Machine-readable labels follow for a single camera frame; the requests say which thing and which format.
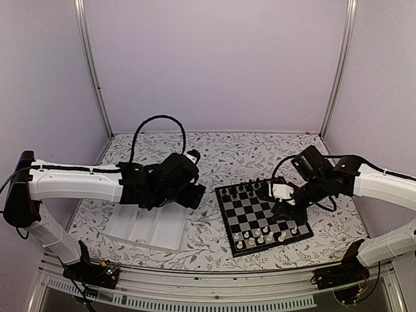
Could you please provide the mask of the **aluminium front rail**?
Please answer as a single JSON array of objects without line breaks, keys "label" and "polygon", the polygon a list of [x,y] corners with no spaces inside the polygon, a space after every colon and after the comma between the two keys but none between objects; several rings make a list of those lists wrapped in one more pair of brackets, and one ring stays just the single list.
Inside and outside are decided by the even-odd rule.
[{"label": "aluminium front rail", "polygon": [[354,304],[338,302],[352,284],[319,289],[314,268],[252,272],[175,271],[124,265],[114,289],[79,286],[46,253],[36,273],[29,311],[408,311],[391,263],[374,266]]}]

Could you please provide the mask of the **white plastic tray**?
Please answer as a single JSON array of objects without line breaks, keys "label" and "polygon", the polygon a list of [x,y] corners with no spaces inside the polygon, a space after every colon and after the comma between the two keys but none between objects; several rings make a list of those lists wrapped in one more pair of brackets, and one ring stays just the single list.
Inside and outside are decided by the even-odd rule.
[{"label": "white plastic tray", "polygon": [[183,242],[189,210],[169,203],[152,210],[116,205],[103,234],[118,242],[177,253]]}]

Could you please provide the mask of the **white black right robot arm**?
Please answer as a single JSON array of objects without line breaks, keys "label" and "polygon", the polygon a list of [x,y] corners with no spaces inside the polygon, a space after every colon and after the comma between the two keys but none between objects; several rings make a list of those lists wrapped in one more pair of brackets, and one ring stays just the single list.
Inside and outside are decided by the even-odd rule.
[{"label": "white black right robot arm", "polygon": [[[372,198],[415,210],[415,178],[382,169],[358,155],[323,155],[308,146],[286,158],[300,174],[301,187],[280,182],[273,171],[267,194],[276,200],[275,219],[299,215],[324,198],[342,194]],[[372,239],[351,244],[337,267],[336,278],[350,283],[366,268],[380,261],[415,251],[415,221]]]}]

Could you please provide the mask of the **black white chessboard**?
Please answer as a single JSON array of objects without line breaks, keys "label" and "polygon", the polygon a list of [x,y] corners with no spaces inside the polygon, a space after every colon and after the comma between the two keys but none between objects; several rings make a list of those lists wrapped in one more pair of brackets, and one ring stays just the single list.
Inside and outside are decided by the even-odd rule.
[{"label": "black white chessboard", "polygon": [[[295,222],[293,220],[271,219],[271,208],[275,201],[266,195],[267,188],[270,184],[269,179],[249,180],[244,183],[227,185],[215,188],[216,198],[220,207],[227,238],[231,248],[233,257],[242,257],[267,249],[292,244],[309,239],[314,233],[308,224]],[[272,242],[266,241],[268,233],[263,233],[263,228],[268,227],[268,233],[274,233]],[[291,233],[292,228],[298,228],[296,234]],[[260,235],[255,235],[256,229],[261,230]],[[244,238],[244,233],[250,232],[250,237],[255,239],[255,244],[250,246],[248,239]],[[282,232],[286,232],[287,236],[283,242],[278,241],[278,237]],[[240,233],[240,239],[235,240],[234,234]],[[264,238],[264,243],[258,244],[259,237]],[[237,243],[242,241],[242,249],[237,248]]]}]

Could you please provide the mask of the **floral patterned table mat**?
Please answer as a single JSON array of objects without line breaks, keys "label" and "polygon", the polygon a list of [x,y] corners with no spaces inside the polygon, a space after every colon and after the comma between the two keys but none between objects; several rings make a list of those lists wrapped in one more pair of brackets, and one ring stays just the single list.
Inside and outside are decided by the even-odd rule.
[{"label": "floral patterned table mat", "polygon": [[125,265],[192,271],[254,271],[310,267],[340,260],[348,246],[367,236],[354,202],[337,198],[337,210],[318,207],[307,211],[313,237],[260,253],[233,257],[215,188],[257,178],[269,178],[280,159],[314,145],[327,153],[316,135],[272,133],[145,133],[138,137],[135,161],[157,163],[185,143],[201,154],[199,181],[207,190],[200,207],[190,211],[185,236],[175,252],[150,250],[116,242],[104,234],[114,204],[83,200],[69,233],[83,241],[94,259],[110,259]]}]

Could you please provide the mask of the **left aluminium frame post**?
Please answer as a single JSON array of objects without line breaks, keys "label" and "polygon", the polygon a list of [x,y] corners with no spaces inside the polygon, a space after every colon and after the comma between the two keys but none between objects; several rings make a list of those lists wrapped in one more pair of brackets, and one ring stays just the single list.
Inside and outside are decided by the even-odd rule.
[{"label": "left aluminium frame post", "polygon": [[101,85],[99,83],[96,64],[94,61],[92,44],[90,41],[90,34],[88,31],[88,22],[86,18],[85,2],[83,0],[75,0],[73,3],[75,7],[75,17],[77,20],[77,26],[81,39],[81,45],[83,48],[87,72],[92,86],[92,93],[96,102],[101,123],[103,124],[105,134],[108,138],[112,138],[114,136],[114,133],[112,130],[109,114],[105,106],[105,101],[103,99]]}]

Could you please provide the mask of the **right aluminium frame post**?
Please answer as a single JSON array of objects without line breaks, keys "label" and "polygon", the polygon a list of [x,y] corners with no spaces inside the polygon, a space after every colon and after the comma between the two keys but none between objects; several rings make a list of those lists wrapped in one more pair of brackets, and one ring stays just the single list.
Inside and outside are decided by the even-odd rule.
[{"label": "right aluminium frame post", "polygon": [[341,38],[341,47],[339,50],[339,56],[337,59],[337,64],[335,67],[335,75],[333,78],[333,83],[330,90],[330,96],[328,99],[328,104],[326,106],[326,110],[324,113],[324,119],[322,121],[319,136],[322,140],[328,135],[330,124],[335,112],[335,106],[337,104],[337,100],[339,97],[339,92],[341,90],[343,75],[346,68],[348,52],[350,49],[350,44],[352,41],[353,33],[354,33],[354,24],[356,18],[356,11],[357,11],[357,0],[348,0],[346,4],[346,14],[345,14],[345,21],[344,27],[342,31],[342,38]]}]

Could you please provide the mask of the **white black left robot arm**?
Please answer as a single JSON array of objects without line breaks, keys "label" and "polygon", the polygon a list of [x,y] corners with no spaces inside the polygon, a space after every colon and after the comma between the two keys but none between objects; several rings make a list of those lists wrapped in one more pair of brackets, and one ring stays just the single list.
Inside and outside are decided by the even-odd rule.
[{"label": "white black left robot arm", "polygon": [[205,192],[205,186],[197,183],[200,158],[200,153],[192,149],[172,153],[160,164],[143,166],[129,161],[75,166],[36,160],[33,151],[24,151],[3,185],[8,189],[3,218],[12,227],[33,234],[81,281],[90,282],[97,272],[87,247],[63,230],[43,201],[94,199],[137,205],[148,211],[176,202],[197,209]]}]

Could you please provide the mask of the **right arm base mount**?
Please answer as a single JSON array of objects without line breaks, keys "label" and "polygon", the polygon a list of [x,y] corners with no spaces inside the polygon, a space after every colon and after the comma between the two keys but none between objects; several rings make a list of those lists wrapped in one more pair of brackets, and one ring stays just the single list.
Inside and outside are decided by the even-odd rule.
[{"label": "right arm base mount", "polygon": [[356,257],[345,256],[341,263],[327,268],[319,268],[313,272],[310,279],[318,290],[336,287],[333,294],[335,299],[344,306],[357,304],[369,282],[370,272]]}]

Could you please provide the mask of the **aluminium frame post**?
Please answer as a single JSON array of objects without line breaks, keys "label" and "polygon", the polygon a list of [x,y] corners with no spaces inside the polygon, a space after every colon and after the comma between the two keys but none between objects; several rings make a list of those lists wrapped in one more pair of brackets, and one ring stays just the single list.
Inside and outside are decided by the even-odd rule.
[{"label": "aluminium frame post", "polygon": [[99,83],[96,64],[94,61],[92,44],[90,41],[90,34],[88,31],[88,22],[86,18],[85,2],[83,0],[75,0],[73,3],[75,7],[75,17],[77,20],[77,26],[81,39],[81,45],[83,48],[87,72],[92,86],[92,93],[96,102],[101,123],[103,124],[105,134],[108,138],[112,138],[114,136],[114,133],[112,130],[109,114],[105,106],[105,101],[103,99],[101,85]]},{"label": "aluminium frame post", "polygon": [[341,47],[339,50],[339,56],[337,59],[337,64],[335,67],[335,75],[333,78],[333,83],[330,90],[330,96],[328,99],[328,104],[326,106],[326,110],[324,113],[324,119],[322,121],[319,136],[322,140],[328,135],[330,124],[335,112],[335,106],[337,104],[337,100],[339,97],[339,92],[341,90],[343,75],[346,68],[348,52],[350,49],[350,44],[352,41],[353,33],[354,33],[354,24],[356,18],[356,11],[357,11],[357,0],[348,0],[346,4],[346,14],[345,14],[345,21],[344,27],[342,31],[342,38],[341,38]]}]

